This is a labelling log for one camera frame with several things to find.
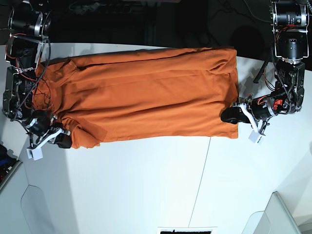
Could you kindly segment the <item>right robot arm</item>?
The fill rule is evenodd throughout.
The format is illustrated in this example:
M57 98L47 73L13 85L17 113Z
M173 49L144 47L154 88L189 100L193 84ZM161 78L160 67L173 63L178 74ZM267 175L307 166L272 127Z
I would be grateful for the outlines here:
M26 130L30 149L40 144L55 144L69 149L70 132L65 130L52 112L52 92L43 93L39 85L47 86L43 76L50 63L47 58L43 70L35 70L45 46L51 49L48 37L51 24L51 4L47 0L14 0L8 19L10 38L5 48L7 69L2 112L11 121L19 122Z

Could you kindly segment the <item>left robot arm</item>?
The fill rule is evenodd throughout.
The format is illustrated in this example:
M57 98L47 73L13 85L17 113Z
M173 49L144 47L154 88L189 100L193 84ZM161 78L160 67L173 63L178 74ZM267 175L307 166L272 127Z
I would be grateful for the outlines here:
M248 123L264 133L268 121L277 115L287 115L302 109L304 98L305 63L310 55L308 27L312 13L309 0L272 0L270 5L273 41L271 53L264 61L253 82L258 83L269 62L276 79L270 94L238 98L224 110L221 120L226 123Z

